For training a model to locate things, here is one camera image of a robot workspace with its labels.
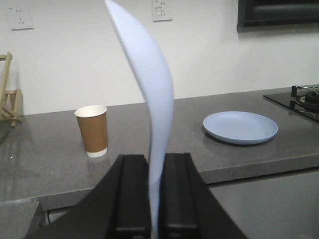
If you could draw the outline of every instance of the white cup rim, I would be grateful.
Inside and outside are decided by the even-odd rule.
[[[100,116],[106,112],[105,106],[100,105],[94,105],[94,106],[85,106],[82,108],[77,109],[74,114],[77,117],[80,118],[89,118],[89,117],[95,117]]]

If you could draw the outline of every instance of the white wall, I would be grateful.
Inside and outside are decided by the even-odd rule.
[[[143,97],[103,0],[23,0],[33,30],[11,31],[0,2],[0,53],[19,68],[24,113],[121,105]],[[162,48],[175,98],[315,84],[318,28],[236,31],[237,0],[172,0],[173,21],[153,22],[151,0],[117,0]]]

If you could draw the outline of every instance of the paper cup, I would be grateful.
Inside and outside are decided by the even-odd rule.
[[[86,106],[74,113],[78,120],[84,147],[89,157],[95,158],[107,152],[106,107]]]

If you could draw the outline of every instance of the kitchen counter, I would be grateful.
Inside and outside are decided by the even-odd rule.
[[[207,184],[319,167],[319,123],[263,98],[289,88],[175,100],[167,152],[190,152]],[[203,119],[247,111],[274,120],[277,135],[262,144],[224,143],[205,133]],[[105,175],[118,154],[149,149],[146,104],[107,109],[106,155],[86,156],[74,111],[29,115],[16,128],[0,123],[0,202],[39,201],[44,210],[75,205]]]

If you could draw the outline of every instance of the gas stove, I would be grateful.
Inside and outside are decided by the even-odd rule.
[[[292,86],[290,92],[264,97],[319,122],[319,85]]]

